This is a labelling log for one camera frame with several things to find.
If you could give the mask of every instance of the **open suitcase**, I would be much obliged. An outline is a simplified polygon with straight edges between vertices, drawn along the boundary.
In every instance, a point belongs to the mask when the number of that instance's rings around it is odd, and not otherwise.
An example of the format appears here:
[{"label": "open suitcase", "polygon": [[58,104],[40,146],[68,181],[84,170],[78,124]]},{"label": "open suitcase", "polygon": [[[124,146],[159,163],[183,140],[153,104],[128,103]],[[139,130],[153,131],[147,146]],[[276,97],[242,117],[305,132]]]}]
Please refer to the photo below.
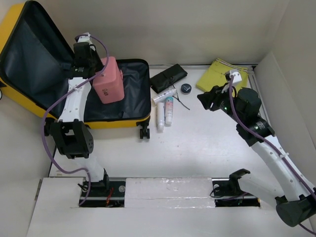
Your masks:
[{"label": "open suitcase", "polygon": [[[0,24],[0,32],[0,89],[4,95],[42,117],[50,105],[67,93],[67,72],[74,53],[36,1],[14,5]],[[117,63],[123,72],[125,98],[103,104],[92,88],[84,122],[92,129],[141,125],[141,138],[149,138],[148,63],[141,59],[117,60]],[[59,118],[64,105],[65,100],[49,116]]]}]

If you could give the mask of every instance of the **bottle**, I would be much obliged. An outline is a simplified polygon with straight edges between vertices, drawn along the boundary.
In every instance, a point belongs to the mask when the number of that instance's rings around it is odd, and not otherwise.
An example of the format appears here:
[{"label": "bottle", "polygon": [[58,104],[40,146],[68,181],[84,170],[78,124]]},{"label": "bottle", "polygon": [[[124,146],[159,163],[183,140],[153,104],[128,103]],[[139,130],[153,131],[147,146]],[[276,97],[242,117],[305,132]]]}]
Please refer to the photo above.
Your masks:
[{"label": "bottle", "polygon": [[163,129],[164,129],[164,104],[161,102],[157,103],[156,117],[157,117],[157,130],[158,130],[158,132],[163,132]]},{"label": "bottle", "polygon": [[154,104],[156,105],[157,103],[164,101],[167,97],[172,97],[176,93],[177,93],[177,89],[167,90],[163,93],[160,93],[159,95],[154,97],[152,100]]},{"label": "bottle", "polygon": [[172,124],[172,117],[173,117],[173,98],[168,97],[166,98],[166,104],[165,104],[165,119],[166,124],[171,126]]}]

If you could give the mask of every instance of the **black wallet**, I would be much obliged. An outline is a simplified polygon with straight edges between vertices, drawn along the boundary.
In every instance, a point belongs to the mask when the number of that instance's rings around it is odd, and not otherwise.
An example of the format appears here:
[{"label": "black wallet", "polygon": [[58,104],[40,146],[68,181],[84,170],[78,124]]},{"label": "black wallet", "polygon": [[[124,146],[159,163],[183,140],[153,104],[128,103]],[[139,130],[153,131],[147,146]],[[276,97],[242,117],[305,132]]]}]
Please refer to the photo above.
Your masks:
[{"label": "black wallet", "polygon": [[156,76],[150,78],[151,88],[159,94],[163,90],[172,86],[177,81],[188,75],[179,64],[173,65],[171,68],[164,70]]}]

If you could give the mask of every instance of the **wall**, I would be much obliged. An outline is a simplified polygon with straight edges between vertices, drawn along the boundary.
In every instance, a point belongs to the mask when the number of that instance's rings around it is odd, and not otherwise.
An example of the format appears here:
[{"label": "wall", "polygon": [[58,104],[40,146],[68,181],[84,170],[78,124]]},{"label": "wall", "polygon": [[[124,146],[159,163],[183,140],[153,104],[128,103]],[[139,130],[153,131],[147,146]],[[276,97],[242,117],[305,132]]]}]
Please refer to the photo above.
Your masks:
[{"label": "wall", "polygon": [[[291,0],[271,52],[256,69],[270,121],[299,169],[316,184],[314,0]],[[312,218],[314,229],[316,218]]]},{"label": "wall", "polygon": [[69,44],[99,37],[117,58],[150,64],[259,62],[288,0],[39,0]]},{"label": "wall", "polygon": [[[18,0],[0,0],[0,21]],[[25,237],[39,180],[49,159],[41,145],[40,119],[6,97],[0,100],[0,236]]]}]

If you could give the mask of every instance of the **pink box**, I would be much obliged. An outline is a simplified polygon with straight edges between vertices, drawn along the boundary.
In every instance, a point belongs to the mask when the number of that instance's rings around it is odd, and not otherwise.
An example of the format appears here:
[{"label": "pink box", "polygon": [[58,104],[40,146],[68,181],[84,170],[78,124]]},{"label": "pink box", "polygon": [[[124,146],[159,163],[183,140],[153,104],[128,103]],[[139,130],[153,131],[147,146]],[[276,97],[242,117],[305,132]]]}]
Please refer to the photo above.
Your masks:
[{"label": "pink box", "polygon": [[[106,60],[106,58],[101,59],[103,64]],[[93,80],[93,88],[102,103],[109,104],[122,100],[124,98],[123,73],[118,68],[115,57],[109,57],[109,63],[103,75]]]}]

